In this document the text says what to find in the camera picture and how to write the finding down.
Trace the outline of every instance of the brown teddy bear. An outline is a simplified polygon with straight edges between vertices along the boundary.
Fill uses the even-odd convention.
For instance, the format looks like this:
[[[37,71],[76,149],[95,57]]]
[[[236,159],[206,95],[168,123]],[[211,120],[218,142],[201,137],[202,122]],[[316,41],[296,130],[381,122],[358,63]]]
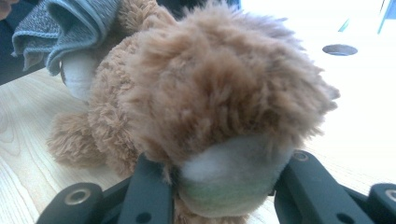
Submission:
[[[89,110],[56,118],[49,151],[123,176],[145,153],[174,185],[176,223],[246,222],[338,90],[282,20],[212,2],[176,21],[125,0],[120,24],[131,35],[97,68]]]

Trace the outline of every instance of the black plastic part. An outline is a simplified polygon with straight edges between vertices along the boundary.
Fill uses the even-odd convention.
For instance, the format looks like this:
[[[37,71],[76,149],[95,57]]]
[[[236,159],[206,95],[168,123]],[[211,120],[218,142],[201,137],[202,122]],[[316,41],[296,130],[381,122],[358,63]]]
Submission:
[[[352,198],[352,200],[365,212],[369,217],[370,214],[368,212],[368,204],[367,204],[367,196],[364,194],[361,194],[353,189],[349,189],[347,187],[344,187],[344,191]]]
[[[285,199],[296,208],[287,208]],[[282,224],[374,223],[314,156],[300,150],[276,185],[275,207]]]
[[[103,200],[100,202],[99,211],[104,212],[102,224],[116,224],[122,209],[123,201],[128,190],[131,177],[121,181],[117,185],[103,192]]]
[[[367,204],[369,204],[367,213],[370,214],[375,223],[396,223],[396,185],[377,184],[372,186]]]
[[[126,193],[119,223],[173,223],[173,192],[163,181],[163,167],[139,157]]]
[[[98,223],[102,219],[102,213],[97,211],[97,206],[102,198],[102,189],[98,185],[72,185],[56,195],[41,214],[37,224]]]

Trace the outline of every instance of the round hole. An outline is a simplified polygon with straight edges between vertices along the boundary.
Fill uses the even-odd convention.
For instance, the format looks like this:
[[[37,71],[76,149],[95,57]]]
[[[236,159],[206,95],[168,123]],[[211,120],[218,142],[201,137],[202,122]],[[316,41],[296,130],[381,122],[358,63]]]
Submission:
[[[75,189],[67,194],[64,202],[68,205],[76,205],[87,201],[90,196],[91,191],[89,189]]]
[[[358,52],[357,49],[351,46],[341,45],[341,44],[328,45],[325,46],[322,50],[323,52],[334,56],[349,56],[349,55],[354,55]]]
[[[394,202],[396,202],[396,189],[387,189],[385,190],[385,194],[387,194],[387,196],[393,200]]]
[[[344,213],[339,213],[337,214],[337,218],[338,220],[340,220],[342,223],[346,223],[346,224],[354,224],[355,221],[353,220],[352,217],[350,217],[349,215],[346,215]]]
[[[136,222],[137,223],[148,223],[151,220],[151,214],[150,213],[140,213],[136,217]]]
[[[293,158],[297,161],[307,161],[308,160],[308,156],[305,155],[303,152],[301,151],[296,151],[293,154]]]

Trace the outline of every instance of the screw hole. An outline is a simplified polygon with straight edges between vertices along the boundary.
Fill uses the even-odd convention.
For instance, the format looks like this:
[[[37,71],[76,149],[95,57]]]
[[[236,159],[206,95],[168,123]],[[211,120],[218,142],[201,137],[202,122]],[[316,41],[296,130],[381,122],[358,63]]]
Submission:
[[[396,202],[396,189],[387,189],[385,193],[391,200]]]
[[[148,223],[151,221],[151,214],[150,213],[140,213],[136,217],[137,223]]]
[[[305,155],[303,152],[301,151],[296,151],[293,154],[293,158],[297,161],[308,161],[308,156]]]
[[[89,189],[75,189],[67,194],[64,202],[68,205],[76,205],[87,201],[90,196],[91,191]]]
[[[350,217],[344,213],[337,214],[337,218],[338,218],[338,220],[340,220],[342,223],[345,223],[345,224],[354,224],[355,223],[355,221],[353,220],[352,217]]]

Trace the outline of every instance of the teddy bear arm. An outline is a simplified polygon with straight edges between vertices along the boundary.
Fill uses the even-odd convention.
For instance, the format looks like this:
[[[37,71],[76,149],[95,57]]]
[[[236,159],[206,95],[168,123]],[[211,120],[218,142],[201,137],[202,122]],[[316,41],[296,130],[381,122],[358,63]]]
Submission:
[[[87,113],[59,115],[47,144],[49,153],[61,164],[92,167],[105,162],[105,155],[97,150],[92,138]]]
[[[88,120],[98,150],[106,155],[106,164],[123,177],[134,171],[140,154],[132,140],[131,127],[120,95],[134,87],[126,71],[128,60],[137,49],[138,34],[124,38],[102,60],[92,83]]]

